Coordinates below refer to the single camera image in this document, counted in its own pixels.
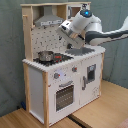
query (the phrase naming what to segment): burner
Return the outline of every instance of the burner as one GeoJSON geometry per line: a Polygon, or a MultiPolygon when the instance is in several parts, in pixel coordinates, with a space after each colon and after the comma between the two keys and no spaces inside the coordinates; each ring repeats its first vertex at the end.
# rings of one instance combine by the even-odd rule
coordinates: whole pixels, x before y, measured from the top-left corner
{"type": "Polygon", "coordinates": [[[39,58],[36,58],[36,59],[33,59],[33,61],[37,62],[37,63],[40,63],[40,64],[42,64],[46,67],[49,67],[49,66],[52,66],[54,64],[58,64],[58,63],[73,59],[73,57],[63,55],[63,54],[60,54],[60,53],[55,53],[55,54],[57,54],[58,56],[61,55],[62,58],[61,59],[55,59],[55,60],[52,60],[52,61],[41,61],[41,60],[39,60],[39,58]]]}

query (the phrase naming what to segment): oven door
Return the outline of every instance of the oven door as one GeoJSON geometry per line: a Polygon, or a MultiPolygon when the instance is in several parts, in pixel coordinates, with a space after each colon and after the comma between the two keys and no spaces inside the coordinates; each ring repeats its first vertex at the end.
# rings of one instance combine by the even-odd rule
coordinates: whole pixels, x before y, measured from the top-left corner
{"type": "Polygon", "coordinates": [[[80,74],[49,88],[49,122],[54,124],[79,108],[80,74]]]}

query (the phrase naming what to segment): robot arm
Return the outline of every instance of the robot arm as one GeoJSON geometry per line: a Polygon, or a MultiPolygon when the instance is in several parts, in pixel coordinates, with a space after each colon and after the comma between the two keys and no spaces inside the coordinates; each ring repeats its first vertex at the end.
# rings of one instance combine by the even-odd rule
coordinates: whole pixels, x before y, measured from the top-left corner
{"type": "Polygon", "coordinates": [[[104,33],[102,32],[101,20],[95,17],[91,11],[81,10],[76,14],[72,22],[64,21],[57,32],[75,48],[81,48],[85,42],[90,45],[98,45],[127,38],[128,17],[119,30],[104,33]],[[80,36],[83,30],[85,31],[85,40],[80,36]]]}

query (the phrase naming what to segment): table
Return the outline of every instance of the table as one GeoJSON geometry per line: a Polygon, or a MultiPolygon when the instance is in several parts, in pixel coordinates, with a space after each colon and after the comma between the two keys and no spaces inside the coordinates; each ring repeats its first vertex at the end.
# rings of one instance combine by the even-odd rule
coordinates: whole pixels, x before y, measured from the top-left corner
{"type": "MultiPolygon", "coordinates": [[[[23,109],[16,110],[0,118],[0,128],[44,128],[37,119],[23,109]]],[[[69,118],[64,118],[50,128],[81,128],[69,118]]]]}
{"type": "Polygon", "coordinates": [[[102,81],[101,97],[71,117],[87,128],[115,128],[128,118],[128,89],[102,81]]]}

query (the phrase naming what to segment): wooden toy kitchen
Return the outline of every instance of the wooden toy kitchen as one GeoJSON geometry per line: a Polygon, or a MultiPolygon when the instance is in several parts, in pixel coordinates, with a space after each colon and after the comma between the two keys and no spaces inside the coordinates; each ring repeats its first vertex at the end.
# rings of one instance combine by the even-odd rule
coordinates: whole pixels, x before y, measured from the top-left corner
{"type": "Polygon", "coordinates": [[[68,49],[56,33],[90,2],[22,4],[26,109],[46,128],[101,95],[105,49],[68,49]]]}

